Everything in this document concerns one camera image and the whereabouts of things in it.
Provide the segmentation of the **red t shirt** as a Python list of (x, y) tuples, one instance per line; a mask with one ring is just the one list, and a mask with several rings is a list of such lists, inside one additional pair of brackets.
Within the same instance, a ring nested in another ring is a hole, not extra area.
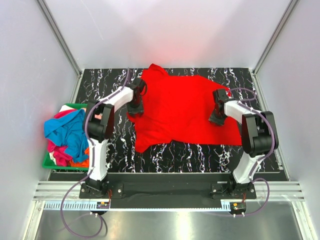
[(136, 132), (136, 152), (171, 141), (241, 146), (236, 120), (227, 117), (222, 126), (209, 121), (215, 108), (213, 91), (223, 85), (199, 75), (171, 76), (156, 64), (144, 69), (141, 79), (147, 86), (144, 112), (129, 117)]

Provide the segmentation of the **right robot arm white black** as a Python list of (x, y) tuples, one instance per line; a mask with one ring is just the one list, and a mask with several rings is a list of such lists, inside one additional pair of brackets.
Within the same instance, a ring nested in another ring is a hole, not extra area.
[(223, 88), (213, 91), (215, 102), (209, 121), (223, 126), (228, 117), (241, 126), (240, 136), (243, 149), (237, 167), (229, 175), (228, 181), (221, 186), (213, 185), (212, 197), (231, 197), (242, 199), (253, 193), (253, 177), (261, 163), (279, 146), (279, 138), (274, 114), (271, 111), (259, 111), (228, 96), (229, 90)]

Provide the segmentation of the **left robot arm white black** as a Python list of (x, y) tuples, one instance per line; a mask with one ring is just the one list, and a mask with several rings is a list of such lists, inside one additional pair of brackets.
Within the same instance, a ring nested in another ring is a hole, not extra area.
[(106, 167), (106, 146), (112, 137), (115, 113), (127, 105), (130, 116), (144, 113), (142, 96), (147, 93), (147, 84), (141, 78), (132, 83), (125, 82), (115, 92), (99, 100), (90, 100), (83, 121), (83, 130), (89, 146), (89, 167), (87, 177), (81, 185), (83, 193), (89, 192), (97, 198), (103, 198), (108, 190)]

